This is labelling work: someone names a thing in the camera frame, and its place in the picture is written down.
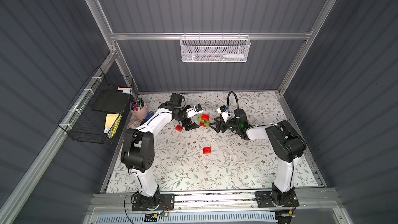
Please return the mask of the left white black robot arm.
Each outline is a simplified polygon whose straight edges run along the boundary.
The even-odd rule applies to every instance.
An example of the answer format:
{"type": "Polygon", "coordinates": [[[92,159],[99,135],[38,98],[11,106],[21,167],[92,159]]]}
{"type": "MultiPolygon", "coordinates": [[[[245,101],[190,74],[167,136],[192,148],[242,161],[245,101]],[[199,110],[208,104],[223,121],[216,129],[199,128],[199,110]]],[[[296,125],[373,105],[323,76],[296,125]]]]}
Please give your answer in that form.
{"type": "Polygon", "coordinates": [[[127,129],[123,135],[121,163],[135,177],[138,190],[134,196],[137,203],[145,208],[155,209],[160,204],[160,186],[152,172],[154,138],[172,120],[179,121],[186,131],[199,127],[191,117],[203,113],[201,104],[181,107],[184,100],[181,94],[172,93],[171,98],[161,104],[152,117],[135,129],[127,129]]]}

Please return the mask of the black notebook in basket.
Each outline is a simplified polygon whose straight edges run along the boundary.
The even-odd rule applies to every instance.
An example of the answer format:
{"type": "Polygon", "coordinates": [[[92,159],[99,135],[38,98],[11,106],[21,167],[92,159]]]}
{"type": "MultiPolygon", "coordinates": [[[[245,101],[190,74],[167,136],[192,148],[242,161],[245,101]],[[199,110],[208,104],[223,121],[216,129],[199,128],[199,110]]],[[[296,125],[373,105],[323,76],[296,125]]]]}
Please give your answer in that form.
{"type": "Polygon", "coordinates": [[[122,91],[104,90],[95,100],[92,110],[107,114],[116,114],[124,110],[130,95],[122,91]]]}

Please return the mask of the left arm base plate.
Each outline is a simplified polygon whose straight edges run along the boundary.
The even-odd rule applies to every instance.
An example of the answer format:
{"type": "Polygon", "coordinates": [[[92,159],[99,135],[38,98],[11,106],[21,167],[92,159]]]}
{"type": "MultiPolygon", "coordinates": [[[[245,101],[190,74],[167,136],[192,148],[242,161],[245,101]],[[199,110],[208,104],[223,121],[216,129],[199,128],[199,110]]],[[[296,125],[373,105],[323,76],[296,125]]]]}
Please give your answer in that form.
{"type": "Polygon", "coordinates": [[[153,197],[145,197],[138,194],[133,197],[132,211],[170,211],[174,209],[174,194],[155,194],[153,197]]]}

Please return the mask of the yellow sticky note pad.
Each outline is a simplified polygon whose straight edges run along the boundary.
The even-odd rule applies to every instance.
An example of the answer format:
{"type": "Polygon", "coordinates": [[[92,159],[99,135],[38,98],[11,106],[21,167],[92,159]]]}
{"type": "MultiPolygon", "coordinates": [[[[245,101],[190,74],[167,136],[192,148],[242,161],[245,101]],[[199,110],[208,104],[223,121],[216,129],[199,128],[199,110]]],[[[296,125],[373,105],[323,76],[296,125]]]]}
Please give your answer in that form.
{"type": "Polygon", "coordinates": [[[110,140],[116,134],[122,115],[120,114],[107,114],[105,119],[105,127],[103,132],[103,139],[110,140]]]}

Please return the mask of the pink pen cup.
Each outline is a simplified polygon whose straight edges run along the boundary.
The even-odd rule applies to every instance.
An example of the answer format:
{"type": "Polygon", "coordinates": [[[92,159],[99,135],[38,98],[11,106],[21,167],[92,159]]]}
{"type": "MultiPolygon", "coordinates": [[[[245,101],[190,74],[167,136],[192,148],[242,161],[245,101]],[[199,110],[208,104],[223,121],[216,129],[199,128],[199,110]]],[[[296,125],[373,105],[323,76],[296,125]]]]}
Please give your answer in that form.
{"type": "Polygon", "coordinates": [[[149,111],[142,98],[130,101],[130,111],[138,120],[144,120],[149,111]]]}

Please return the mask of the red lego brick long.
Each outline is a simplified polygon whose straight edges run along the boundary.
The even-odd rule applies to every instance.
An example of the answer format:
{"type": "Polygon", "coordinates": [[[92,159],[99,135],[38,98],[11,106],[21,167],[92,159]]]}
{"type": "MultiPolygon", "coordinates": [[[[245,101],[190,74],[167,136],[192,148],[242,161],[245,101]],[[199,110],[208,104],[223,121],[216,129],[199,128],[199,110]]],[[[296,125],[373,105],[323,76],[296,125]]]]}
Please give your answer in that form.
{"type": "Polygon", "coordinates": [[[209,115],[205,115],[203,114],[200,118],[200,121],[209,121],[210,120],[210,116],[209,115]]]}

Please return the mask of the blue stapler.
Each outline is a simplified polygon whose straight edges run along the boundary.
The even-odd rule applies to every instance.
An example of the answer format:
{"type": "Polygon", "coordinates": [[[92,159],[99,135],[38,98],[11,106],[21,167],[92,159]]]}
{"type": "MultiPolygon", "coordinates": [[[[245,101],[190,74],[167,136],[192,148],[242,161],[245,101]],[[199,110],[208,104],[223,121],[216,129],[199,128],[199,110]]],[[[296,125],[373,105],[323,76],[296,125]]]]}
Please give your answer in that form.
{"type": "Polygon", "coordinates": [[[154,115],[154,112],[149,112],[147,114],[147,116],[144,118],[144,120],[142,121],[142,123],[147,122],[153,115],[154,115]]]}

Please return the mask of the round tape roll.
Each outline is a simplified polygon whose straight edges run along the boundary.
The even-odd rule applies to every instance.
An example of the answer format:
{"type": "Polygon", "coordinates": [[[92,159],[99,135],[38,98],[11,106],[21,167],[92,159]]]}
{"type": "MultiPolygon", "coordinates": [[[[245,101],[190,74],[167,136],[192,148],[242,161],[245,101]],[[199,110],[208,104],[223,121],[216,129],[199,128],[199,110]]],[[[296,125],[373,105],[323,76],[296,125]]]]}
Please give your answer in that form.
{"type": "Polygon", "coordinates": [[[129,122],[128,128],[129,129],[136,129],[141,125],[141,121],[137,119],[133,119],[129,122]]]}

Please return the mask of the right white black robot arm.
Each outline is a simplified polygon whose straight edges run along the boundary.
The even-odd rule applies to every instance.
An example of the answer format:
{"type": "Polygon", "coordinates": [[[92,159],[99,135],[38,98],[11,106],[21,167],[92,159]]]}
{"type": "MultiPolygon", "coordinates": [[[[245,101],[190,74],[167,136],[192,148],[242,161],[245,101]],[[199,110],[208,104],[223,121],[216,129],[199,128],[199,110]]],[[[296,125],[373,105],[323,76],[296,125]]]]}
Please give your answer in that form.
{"type": "Polygon", "coordinates": [[[286,120],[277,124],[250,125],[243,109],[236,109],[233,116],[226,110],[219,112],[214,122],[209,124],[217,133],[230,130],[244,140],[263,140],[268,138],[275,155],[278,168],[270,198],[276,207],[299,205],[295,194],[294,174],[297,163],[307,145],[296,129],[286,120]]]}

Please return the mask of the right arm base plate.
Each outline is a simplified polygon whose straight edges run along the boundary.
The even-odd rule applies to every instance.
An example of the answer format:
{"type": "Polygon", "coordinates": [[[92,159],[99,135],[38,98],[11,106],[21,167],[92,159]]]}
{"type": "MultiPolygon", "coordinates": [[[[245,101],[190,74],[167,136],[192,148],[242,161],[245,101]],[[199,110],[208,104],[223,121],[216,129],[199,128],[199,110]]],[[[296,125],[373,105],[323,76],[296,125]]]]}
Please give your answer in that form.
{"type": "Polygon", "coordinates": [[[255,200],[259,208],[266,207],[290,207],[296,208],[300,206],[298,198],[294,190],[287,192],[278,191],[256,191],[255,200]]]}

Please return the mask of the white marker in basket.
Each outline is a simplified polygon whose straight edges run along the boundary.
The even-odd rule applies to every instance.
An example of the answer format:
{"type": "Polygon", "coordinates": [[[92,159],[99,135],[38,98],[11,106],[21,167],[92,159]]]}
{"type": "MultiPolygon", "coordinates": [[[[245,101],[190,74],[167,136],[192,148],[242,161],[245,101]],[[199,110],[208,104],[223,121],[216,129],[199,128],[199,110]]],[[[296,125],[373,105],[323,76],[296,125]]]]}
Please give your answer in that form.
{"type": "Polygon", "coordinates": [[[245,55],[244,54],[225,54],[221,56],[223,59],[227,60],[244,60],[245,55]]]}

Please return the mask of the red lego brick rounded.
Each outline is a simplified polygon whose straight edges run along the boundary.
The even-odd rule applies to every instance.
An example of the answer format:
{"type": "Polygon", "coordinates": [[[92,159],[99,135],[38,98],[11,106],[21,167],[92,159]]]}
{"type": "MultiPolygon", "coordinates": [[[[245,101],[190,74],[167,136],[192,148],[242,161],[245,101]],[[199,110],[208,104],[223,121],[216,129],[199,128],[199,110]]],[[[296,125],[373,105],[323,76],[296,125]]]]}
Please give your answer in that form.
{"type": "Polygon", "coordinates": [[[211,154],[211,147],[204,147],[203,148],[203,154],[204,155],[211,154]]]}

